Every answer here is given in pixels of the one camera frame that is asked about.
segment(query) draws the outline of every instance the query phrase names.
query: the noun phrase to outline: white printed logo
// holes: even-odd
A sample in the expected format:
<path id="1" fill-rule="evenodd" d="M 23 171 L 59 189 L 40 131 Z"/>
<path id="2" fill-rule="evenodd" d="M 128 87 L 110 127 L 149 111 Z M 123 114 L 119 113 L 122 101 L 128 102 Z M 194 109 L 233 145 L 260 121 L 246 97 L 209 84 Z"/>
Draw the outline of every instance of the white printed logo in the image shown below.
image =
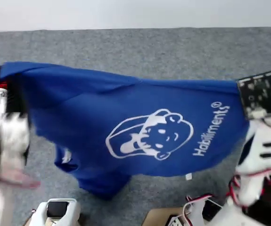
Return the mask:
<path id="1" fill-rule="evenodd" d="M 159 109 L 119 123 L 106 138 L 106 146 L 119 159 L 148 155 L 164 160 L 185 145 L 193 132 L 192 124 L 181 114 Z"/>

